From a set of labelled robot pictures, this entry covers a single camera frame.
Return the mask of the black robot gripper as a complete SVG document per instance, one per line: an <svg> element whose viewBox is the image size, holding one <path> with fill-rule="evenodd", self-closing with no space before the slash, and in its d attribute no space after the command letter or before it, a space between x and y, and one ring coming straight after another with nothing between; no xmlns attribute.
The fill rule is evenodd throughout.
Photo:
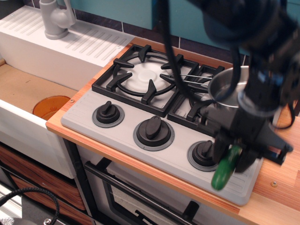
<svg viewBox="0 0 300 225"><path fill-rule="evenodd" d="M241 147L235 165L235 173L245 172L258 158L266 158L282 164L292 146L276 135L267 118L253 116L243 108L213 109L207 117L220 125L214 142L213 162L218 164L233 146Z"/></svg>

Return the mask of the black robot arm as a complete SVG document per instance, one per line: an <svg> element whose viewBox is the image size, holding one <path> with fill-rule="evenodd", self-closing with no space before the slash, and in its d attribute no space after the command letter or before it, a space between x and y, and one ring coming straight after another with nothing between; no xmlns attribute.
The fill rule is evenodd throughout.
<svg viewBox="0 0 300 225"><path fill-rule="evenodd" d="M215 142L215 160L241 141L235 164L241 173L257 158L282 164L292 147L270 128L269 118L300 97L300 27L276 0L194 0L213 41L250 53L249 78L238 109Z"/></svg>

